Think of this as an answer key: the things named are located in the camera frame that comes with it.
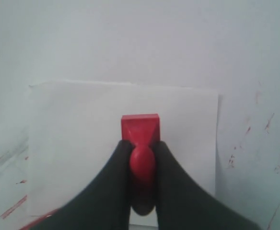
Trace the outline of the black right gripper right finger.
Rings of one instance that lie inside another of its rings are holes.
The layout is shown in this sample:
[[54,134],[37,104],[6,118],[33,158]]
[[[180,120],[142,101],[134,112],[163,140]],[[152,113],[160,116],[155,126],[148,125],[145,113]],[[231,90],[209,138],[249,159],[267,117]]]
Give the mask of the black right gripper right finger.
[[202,189],[181,167],[165,142],[153,147],[156,160],[158,228],[161,230],[258,230]]

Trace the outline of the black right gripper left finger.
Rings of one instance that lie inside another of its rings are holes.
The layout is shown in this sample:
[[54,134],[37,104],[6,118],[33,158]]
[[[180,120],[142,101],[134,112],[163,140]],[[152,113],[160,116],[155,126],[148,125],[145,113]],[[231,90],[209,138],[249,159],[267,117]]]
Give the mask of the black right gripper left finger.
[[130,217],[130,142],[119,141],[110,159],[86,188],[34,230],[127,230]]

